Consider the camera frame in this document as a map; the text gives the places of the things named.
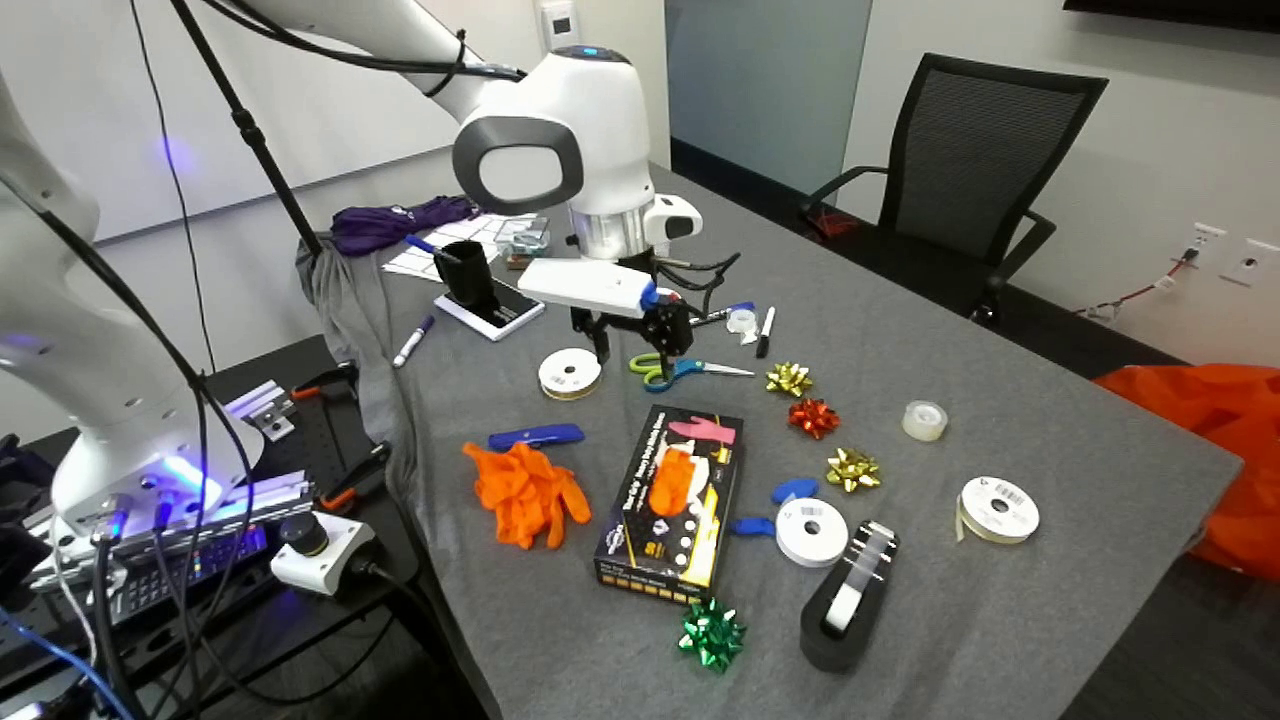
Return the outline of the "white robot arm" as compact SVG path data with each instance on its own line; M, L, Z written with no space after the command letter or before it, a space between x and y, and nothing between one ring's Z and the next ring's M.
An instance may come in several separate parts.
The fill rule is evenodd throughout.
M629 55L564 45L531 67L481 62L419 0L231 0L279 45L403 78L460 136L454 174L488 212L564 207L589 261L663 245L650 110ZM162 499L212 503L252 463L250 427L94 249L99 207L34 139L0 89L0 347L60 406L76 443L52 511L89 532Z

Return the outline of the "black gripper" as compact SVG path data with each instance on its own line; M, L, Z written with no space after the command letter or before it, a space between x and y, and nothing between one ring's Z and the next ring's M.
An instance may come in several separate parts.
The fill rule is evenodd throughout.
M659 356L686 356L694 347L694 311L686 302L657 302L654 308L636 311L591 311L577 308L572 328L584 331L577 353L591 366L607 366L612 345L607 331L636 331Z

